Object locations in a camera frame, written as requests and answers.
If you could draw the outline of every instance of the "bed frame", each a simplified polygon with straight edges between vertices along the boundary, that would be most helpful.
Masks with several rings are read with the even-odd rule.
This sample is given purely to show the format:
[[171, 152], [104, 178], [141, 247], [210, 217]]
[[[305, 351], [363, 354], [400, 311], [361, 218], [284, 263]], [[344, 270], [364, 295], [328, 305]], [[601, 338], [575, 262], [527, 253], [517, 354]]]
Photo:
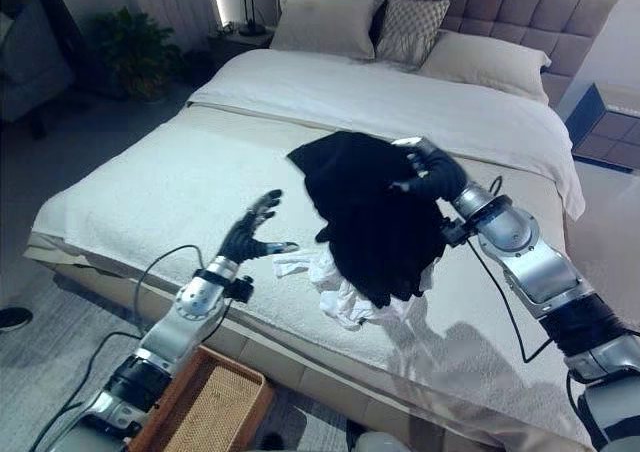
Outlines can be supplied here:
[[[552, 64], [542, 82], [556, 107], [618, 0], [450, 1], [442, 28], [543, 50]], [[374, 29], [381, 25], [376, 19]]]
[[[553, 60], [551, 68], [543, 74], [545, 89], [551, 104], [557, 104], [616, 1], [451, 0], [443, 26], [544, 50]], [[25, 252], [26, 257], [41, 261], [112, 302], [131, 307], [134, 288], [131, 277], [137, 277], [139, 271], [109, 270], [99, 260], [62, 251], [56, 252], [59, 256], [52, 262], [50, 254], [39, 252], [42, 249], [38, 244], [32, 242], [31, 245]], [[176, 292], [169, 284], [154, 285], [156, 287], [144, 286], [148, 293], [140, 308], [141, 314], [151, 321], [166, 313], [172, 303], [172, 294]], [[447, 426], [446, 419], [435, 414], [427, 416], [433, 423], [417, 418], [411, 405], [309, 360], [292, 347], [281, 345], [277, 338], [266, 337], [234, 320], [233, 311], [207, 345], [352, 420], [395, 435], [415, 450], [440, 450], [442, 429], [433, 423]], [[548, 434], [533, 427], [529, 427], [529, 433], [532, 437], [536, 433]], [[492, 442], [487, 436], [486, 443]]]

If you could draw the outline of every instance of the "gray sofa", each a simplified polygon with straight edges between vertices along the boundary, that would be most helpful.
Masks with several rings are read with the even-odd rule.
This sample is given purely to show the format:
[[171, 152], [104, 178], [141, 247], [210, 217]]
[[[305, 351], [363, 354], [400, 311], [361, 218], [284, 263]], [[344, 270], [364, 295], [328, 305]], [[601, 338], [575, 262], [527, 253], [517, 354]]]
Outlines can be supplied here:
[[74, 81], [40, 0], [2, 0], [14, 20], [0, 49], [1, 116], [13, 122]]

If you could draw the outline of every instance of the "woven basket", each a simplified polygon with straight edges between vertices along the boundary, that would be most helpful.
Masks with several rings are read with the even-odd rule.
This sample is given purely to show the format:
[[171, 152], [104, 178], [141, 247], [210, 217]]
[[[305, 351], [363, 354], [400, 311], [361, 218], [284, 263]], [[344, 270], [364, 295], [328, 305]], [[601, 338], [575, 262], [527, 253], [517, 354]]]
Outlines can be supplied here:
[[262, 374], [201, 346], [129, 450], [245, 450], [272, 398], [273, 389]]

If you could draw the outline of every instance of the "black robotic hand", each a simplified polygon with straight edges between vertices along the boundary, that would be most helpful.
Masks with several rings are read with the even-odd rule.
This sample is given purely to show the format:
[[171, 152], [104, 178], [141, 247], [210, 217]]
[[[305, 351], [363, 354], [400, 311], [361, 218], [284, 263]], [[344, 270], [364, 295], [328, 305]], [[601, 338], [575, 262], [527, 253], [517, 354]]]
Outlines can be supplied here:
[[280, 197], [282, 197], [281, 190], [272, 190], [249, 207], [244, 217], [233, 225], [225, 237], [218, 255], [241, 264], [245, 260], [298, 250], [298, 244], [294, 242], [265, 243], [253, 238], [256, 229], [264, 221], [276, 215], [270, 209], [280, 203]]
[[467, 185], [467, 174], [460, 164], [427, 139], [417, 137], [397, 140], [394, 145], [406, 150], [416, 172], [428, 174], [404, 182], [394, 182], [392, 188], [410, 192], [424, 200], [442, 198], [452, 202]]

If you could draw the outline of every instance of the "white duvet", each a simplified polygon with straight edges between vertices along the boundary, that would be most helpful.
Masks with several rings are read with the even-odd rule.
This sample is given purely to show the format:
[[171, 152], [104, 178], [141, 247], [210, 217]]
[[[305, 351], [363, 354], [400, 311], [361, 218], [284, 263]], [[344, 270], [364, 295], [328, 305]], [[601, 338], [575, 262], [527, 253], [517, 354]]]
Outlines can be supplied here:
[[[317, 247], [313, 237], [323, 221], [305, 194], [301, 174], [284, 156], [336, 127], [386, 137], [426, 133], [450, 150], [516, 167], [463, 162], [480, 183], [504, 175], [504, 191], [538, 218], [545, 238], [560, 250], [555, 186], [572, 215], [583, 207], [564, 126], [545, 106], [527, 99], [339, 59], [260, 51], [234, 60], [191, 101], [195, 105], [51, 198], [33, 231], [144, 270], [182, 244], [195, 243], [205, 257], [213, 256], [243, 209], [280, 187], [285, 197], [278, 216], [259, 238]], [[474, 150], [471, 144], [481, 147]], [[160, 262], [153, 274], [182, 284], [194, 267], [195, 257], [186, 251]], [[490, 267], [501, 276], [495, 264]], [[468, 248], [447, 250], [433, 290], [412, 308], [409, 322], [396, 328], [367, 324], [358, 333], [342, 330], [318, 310], [318, 293], [304, 274], [277, 279], [267, 259], [244, 264], [242, 272], [256, 283], [242, 313], [267, 329], [385, 371], [391, 385], [383, 390], [415, 404], [416, 413], [450, 417], [455, 430], [470, 437], [474, 430], [486, 431], [508, 450], [552, 450], [521, 424], [548, 432], [548, 440], [570, 439], [554, 442], [556, 451], [583, 450], [579, 443], [588, 442], [564, 396], [562, 355], [552, 346], [531, 364], [522, 363], [499, 296]], [[530, 352], [544, 340], [544, 331], [518, 301], [511, 302]], [[434, 403], [415, 387], [451, 399]]]
[[550, 178], [569, 216], [584, 212], [569, 133], [549, 107], [487, 87], [357, 64], [256, 50], [228, 63], [190, 100], [382, 137], [424, 135], [455, 154]]

